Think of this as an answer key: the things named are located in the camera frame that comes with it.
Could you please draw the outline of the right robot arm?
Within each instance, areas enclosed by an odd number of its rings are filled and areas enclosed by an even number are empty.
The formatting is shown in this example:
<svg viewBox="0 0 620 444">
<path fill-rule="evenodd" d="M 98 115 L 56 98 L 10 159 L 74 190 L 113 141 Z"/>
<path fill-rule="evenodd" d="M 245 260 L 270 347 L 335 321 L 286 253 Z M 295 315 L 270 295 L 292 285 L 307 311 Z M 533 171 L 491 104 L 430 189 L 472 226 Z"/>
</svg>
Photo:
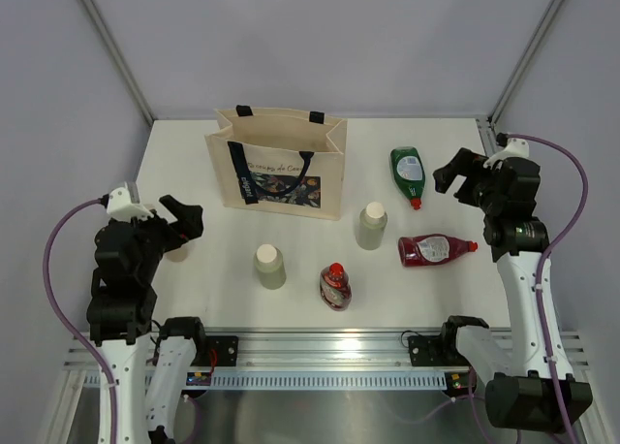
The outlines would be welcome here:
<svg viewBox="0 0 620 444">
<path fill-rule="evenodd" d="M 450 318 L 439 339 L 447 362 L 466 360 L 484 385 L 485 410 L 495 428 L 572 435 L 574 423 L 593 401 L 591 387 L 578 381 L 553 312 L 551 244 L 534 215 L 540 167 L 515 153 L 491 158 L 461 148 L 433 174 L 439 193 L 458 176 L 458 202 L 484 214 L 483 237 L 503 283 L 512 347 L 506 353 L 486 324 Z"/>
</svg>

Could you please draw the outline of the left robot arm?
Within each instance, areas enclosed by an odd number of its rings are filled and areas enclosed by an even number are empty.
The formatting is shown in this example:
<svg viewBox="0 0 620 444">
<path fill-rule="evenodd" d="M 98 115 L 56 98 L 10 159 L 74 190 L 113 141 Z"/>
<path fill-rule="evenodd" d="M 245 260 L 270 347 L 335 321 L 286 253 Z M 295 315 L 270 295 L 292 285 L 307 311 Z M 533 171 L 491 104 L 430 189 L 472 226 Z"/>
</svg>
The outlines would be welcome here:
<svg viewBox="0 0 620 444">
<path fill-rule="evenodd" d="M 115 395 L 102 404 L 104 443 L 172 443 L 176 409 L 190 365 L 208 352 L 202 321 L 175 317 L 160 329 L 153 376 L 146 375 L 152 317 L 157 295 L 152 287 L 163 256 L 203 233 L 202 207 L 160 199 L 173 216 L 168 222 L 152 211 L 145 219 L 110 219 L 95 236 L 91 302 L 86 316 L 89 338 L 105 360 L 102 388 Z"/>
</svg>

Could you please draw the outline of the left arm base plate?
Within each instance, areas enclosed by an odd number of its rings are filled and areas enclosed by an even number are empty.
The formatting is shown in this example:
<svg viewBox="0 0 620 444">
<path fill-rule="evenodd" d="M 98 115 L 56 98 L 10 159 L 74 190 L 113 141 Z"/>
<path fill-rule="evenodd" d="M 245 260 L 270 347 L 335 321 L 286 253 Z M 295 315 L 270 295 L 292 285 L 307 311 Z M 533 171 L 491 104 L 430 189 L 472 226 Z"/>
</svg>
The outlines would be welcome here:
<svg viewBox="0 0 620 444">
<path fill-rule="evenodd" d="M 236 335 L 208 335 L 200 340 L 197 354 L 191 363 L 196 367 L 234 367 L 237 363 L 238 341 Z"/>
</svg>

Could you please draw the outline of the green dish soap bottle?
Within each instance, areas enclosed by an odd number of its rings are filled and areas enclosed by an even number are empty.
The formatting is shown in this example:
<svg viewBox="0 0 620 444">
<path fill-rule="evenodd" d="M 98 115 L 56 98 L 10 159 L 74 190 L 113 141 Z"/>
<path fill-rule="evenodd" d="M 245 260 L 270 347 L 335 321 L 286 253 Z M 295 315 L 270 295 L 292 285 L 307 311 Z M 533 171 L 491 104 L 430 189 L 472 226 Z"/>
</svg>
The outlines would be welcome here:
<svg viewBox="0 0 620 444">
<path fill-rule="evenodd" d="M 389 162 L 396 187 L 414 210 L 421 210 L 426 176 L 418 150 L 397 147 L 391 151 Z"/>
</svg>

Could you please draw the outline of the pale green bottle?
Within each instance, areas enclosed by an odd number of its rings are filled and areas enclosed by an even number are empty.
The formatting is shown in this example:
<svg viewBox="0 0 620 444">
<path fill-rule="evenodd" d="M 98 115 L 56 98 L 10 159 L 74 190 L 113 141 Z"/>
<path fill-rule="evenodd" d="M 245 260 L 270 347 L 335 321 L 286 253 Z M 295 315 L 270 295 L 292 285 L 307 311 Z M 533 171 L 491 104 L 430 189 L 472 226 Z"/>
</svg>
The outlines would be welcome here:
<svg viewBox="0 0 620 444">
<path fill-rule="evenodd" d="M 388 215 L 380 202 L 369 203 L 359 214 L 356 234 L 357 244 L 364 250 L 376 250 L 380 247 Z"/>
<path fill-rule="evenodd" d="M 282 252 L 272 244 L 262 244 L 254 255 L 254 266 L 261 284 L 269 290 L 281 288 L 287 279 Z"/>
</svg>

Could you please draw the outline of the small beige bottle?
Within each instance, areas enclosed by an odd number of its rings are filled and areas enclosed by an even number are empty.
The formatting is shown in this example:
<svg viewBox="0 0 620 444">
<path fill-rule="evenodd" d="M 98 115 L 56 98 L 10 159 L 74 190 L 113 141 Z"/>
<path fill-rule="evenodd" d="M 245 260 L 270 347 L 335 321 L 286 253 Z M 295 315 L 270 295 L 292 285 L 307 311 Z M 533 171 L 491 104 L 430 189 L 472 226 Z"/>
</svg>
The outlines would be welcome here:
<svg viewBox="0 0 620 444">
<path fill-rule="evenodd" d="M 183 262 L 189 255 L 191 244 L 187 243 L 166 253 L 166 258 L 174 263 Z"/>
</svg>

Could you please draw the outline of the red soap bottle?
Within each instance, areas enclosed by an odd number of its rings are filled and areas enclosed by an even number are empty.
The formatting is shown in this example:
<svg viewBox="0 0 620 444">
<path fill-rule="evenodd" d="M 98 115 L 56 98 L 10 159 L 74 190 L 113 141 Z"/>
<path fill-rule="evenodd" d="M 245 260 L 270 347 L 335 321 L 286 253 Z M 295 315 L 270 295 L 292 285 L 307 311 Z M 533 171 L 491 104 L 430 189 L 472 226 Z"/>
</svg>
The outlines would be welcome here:
<svg viewBox="0 0 620 444">
<path fill-rule="evenodd" d="M 352 299 L 349 275 L 340 263 L 332 263 L 320 274 L 320 295 L 331 309 L 342 311 L 348 308 Z"/>
<path fill-rule="evenodd" d="M 476 252 L 479 246 L 471 240 L 430 234 L 402 237 L 398 240 L 397 248 L 402 266 L 416 268 L 447 264 L 463 255 Z"/>
</svg>

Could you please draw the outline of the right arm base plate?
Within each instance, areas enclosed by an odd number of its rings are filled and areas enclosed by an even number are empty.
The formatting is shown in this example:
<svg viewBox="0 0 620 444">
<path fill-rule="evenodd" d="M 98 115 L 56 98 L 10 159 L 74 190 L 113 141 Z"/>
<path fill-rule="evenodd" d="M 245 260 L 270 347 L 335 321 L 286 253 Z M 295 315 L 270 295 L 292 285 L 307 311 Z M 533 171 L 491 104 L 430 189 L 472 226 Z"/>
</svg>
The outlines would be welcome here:
<svg viewBox="0 0 620 444">
<path fill-rule="evenodd" d="M 412 334 L 407 337 L 412 366 L 469 366 L 470 363 L 457 352 L 454 340 L 438 335 Z"/>
</svg>

